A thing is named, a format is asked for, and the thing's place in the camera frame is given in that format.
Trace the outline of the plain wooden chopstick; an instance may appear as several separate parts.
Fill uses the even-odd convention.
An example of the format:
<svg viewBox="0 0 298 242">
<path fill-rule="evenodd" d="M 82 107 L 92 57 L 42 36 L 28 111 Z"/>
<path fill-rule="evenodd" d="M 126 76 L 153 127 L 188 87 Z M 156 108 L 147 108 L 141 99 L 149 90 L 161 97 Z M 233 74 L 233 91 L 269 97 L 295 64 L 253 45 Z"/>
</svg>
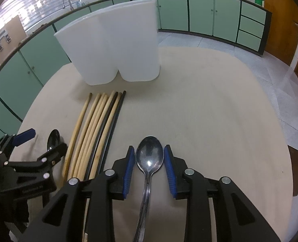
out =
<svg viewBox="0 0 298 242">
<path fill-rule="evenodd" d="M 82 121 L 84 119 L 84 115 L 86 113 L 86 110 L 88 108 L 88 105 L 89 105 L 89 102 L 90 102 L 91 98 L 92 98 L 92 93 L 89 93 L 89 95 L 88 95 L 88 97 L 87 97 L 87 99 L 84 103 L 84 106 L 83 106 L 83 108 L 80 112 L 78 120 L 76 121 L 74 130 L 72 132 L 72 136 L 71 136 L 71 139 L 70 139 L 70 142 L 69 142 L 69 145 L 68 145 L 67 152 L 65 154 L 65 160 L 64 160 L 63 169 L 62 169 L 62 180 L 63 180 L 63 182 L 66 182 L 66 179 L 67 179 L 67 176 L 68 176 L 68 170 L 69 170 L 69 166 L 70 166 L 70 161 L 71 161 L 71 157 L 72 157 L 72 152 L 74 150 L 74 146 L 75 146 L 75 143 L 76 143 L 76 138 L 79 134 L 80 127 L 81 127 Z"/>
<path fill-rule="evenodd" d="M 104 126 L 101 138 L 99 139 L 98 146 L 94 155 L 92 168 L 87 172 L 88 180 L 94 179 L 103 168 L 105 149 L 108 145 L 110 129 L 112 129 L 112 121 L 114 119 L 121 96 L 122 94 L 119 92 L 115 97 L 115 102 L 110 109 L 110 114 L 108 115 L 108 118 L 106 119 L 106 124 Z"/>
</svg>

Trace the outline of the small dark steel spoon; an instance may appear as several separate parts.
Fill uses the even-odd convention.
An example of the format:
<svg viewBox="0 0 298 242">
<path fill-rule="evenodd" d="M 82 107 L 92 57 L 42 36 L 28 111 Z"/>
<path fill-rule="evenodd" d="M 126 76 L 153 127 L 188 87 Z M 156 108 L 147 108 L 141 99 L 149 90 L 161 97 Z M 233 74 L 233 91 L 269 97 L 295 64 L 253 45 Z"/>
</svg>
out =
<svg viewBox="0 0 298 242">
<path fill-rule="evenodd" d="M 61 136 L 57 129 L 53 129 L 49 134 L 47 141 L 47 151 L 50 151 L 60 144 Z"/>
</svg>

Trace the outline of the black chopstick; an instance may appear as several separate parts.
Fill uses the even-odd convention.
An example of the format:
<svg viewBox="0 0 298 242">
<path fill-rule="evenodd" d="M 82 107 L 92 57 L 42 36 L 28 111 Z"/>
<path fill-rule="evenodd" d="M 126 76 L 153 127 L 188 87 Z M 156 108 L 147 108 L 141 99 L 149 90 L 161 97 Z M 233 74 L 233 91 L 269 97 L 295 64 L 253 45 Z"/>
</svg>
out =
<svg viewBox="0 0 298 242">
<path fill-rule="evenodd" d="M 87 160 L 87 166 L 86 171 L 84 173 L 84 180 L 88 180 L 91 175 L 92 168 L 94 167 L 94 161 L 98 153 L 101 153 L 100 149 L 103 146 L 104 141 L 104 132 L 106 129 L 106 125 L 108 124 L 108 119 L 111 114 L 112 108 L 114 107 L 114 104 L 116 102 L 118 96 L 118 92 L 113 92 L 112 95 L 109 97 L 108 102 L 106 103 L 106 106 L 104 108 L 104 113 L 101 114 L 101 117 L 99 119 L 100 126 L 97 126 L 97 129 L 95 130 L 95 139 L 93 141 L 93 146 L 90 152 L 90 155 L 88 156 Z"/>
<path fill-rule="evenodd" d="M 127 93 L 126 90 L 124 90 L 123 93 L 121 94 L 121 97 L 120 97 L 119 101 L 118 101 L 117 108 L 114 112 L 114 116 L 112 118 L 108 134 L 106 136 L 105 145 L 104 145 L 104 149 L 103 149 L 103 154 L 101 154 L 96 175 L 99 175 L 104 170 L 104 166 L 105 166 L 106 159 L 107 159 L 107 156 L 108 156 L 108 153 L 109 153 L 112 137 L 113 137 L 113 134 L 114 134 L 116 123 L 117 123 L 117 120 L 118 120 L 118 117 L 119 117 L 121 107 L 122 107 L 122 104 L 123 104 L 126 93 Z"/>
</svg>

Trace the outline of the large steel spoon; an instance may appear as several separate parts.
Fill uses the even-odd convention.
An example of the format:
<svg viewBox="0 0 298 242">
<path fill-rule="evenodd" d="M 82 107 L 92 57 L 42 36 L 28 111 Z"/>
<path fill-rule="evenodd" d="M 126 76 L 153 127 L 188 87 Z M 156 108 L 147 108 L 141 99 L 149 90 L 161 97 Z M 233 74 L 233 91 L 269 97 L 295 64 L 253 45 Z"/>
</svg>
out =
<svg viewBox="0 0 298 242">
<path fill-rule="evenodd" d="M 145 137 L 138 145 L 135 154 L 135 162 L 144 174 L 145 183 L 133 241 L 144 241 L 146 219 L 150 205 L 152 175 L 161 168 L 163 161 L 164 152 L 160 141 L 154 136 Z"/>
</svg>

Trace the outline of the green kitchen base cabinets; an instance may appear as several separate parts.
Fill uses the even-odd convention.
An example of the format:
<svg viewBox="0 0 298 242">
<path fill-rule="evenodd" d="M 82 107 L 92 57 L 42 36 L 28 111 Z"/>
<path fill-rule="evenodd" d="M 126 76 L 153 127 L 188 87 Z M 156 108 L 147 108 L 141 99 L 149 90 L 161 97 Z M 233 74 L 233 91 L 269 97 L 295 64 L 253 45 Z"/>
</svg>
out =
<svg viewBox="0 0 298 242">
<path fill-rule="evenodd" d="M 0 65 L 0 138 L 18 132 L 42 87 L 70 59 L 55 33 L 99 9 L 137 0 L 100 0 L 65 13 L 21 41 Z M 247 0 L 156 0 L 158 29 L 189 33 L 262 55 L 272 14 Z"/>
</svg>

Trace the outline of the cardboard board with latches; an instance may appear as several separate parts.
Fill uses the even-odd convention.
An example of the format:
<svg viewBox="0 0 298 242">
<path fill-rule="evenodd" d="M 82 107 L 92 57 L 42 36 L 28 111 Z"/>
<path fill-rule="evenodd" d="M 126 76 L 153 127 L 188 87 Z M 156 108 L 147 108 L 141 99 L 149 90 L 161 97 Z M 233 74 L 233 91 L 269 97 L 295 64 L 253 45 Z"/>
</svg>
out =
<svg viewBox="0 0 298 242">
<path fill-rule="evenodd" d="M 18 15 L 5 24 L 0 30 L 0 64 L 26 37 Z"/>
</svg>

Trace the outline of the brown wooden stool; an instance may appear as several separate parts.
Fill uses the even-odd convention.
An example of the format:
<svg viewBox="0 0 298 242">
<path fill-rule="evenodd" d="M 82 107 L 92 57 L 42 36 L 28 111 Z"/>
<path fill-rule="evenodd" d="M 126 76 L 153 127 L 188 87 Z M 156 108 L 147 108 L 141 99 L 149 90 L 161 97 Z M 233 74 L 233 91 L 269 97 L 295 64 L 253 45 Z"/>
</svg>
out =
<svg viewBox="0 0 298 242">
<path fill-rule="evenodd" d="M 293 197 L 298 196 L 298 150 L 292 146 L 288 146 L 290 160 L 292 164 L 293 175 Z"/>
</svg>

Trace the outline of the white twin utensil holder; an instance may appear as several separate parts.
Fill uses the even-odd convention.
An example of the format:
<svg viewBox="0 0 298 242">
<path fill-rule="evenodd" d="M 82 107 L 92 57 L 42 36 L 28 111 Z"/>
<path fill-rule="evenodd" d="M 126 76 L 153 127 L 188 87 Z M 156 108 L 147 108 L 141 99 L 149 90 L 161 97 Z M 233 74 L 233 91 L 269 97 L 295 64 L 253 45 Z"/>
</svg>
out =
<svg viewBox="0 0 298 242">
<path fill-rule="evenodd" d="M 55 38 L 86 84 L 127 82 L 159 76 L 157 0 L 111 5 L 82 16 Z"/>
</svg>

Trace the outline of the chrome sink faucet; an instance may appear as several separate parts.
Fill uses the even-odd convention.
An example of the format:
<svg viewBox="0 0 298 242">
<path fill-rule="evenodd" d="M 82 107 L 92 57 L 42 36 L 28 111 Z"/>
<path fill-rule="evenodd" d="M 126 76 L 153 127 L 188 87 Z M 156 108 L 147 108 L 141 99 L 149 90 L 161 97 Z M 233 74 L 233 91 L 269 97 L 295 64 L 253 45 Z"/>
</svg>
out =
<svg viewBox="0 0 298 242">
<path fill-rule="evenodd" d="M 67 7 L 67 5 L 68 5 L 70 11 L 74 10 L 70 0 L 62 0 L 62 8 L 65 9 Z"/>
</svg>

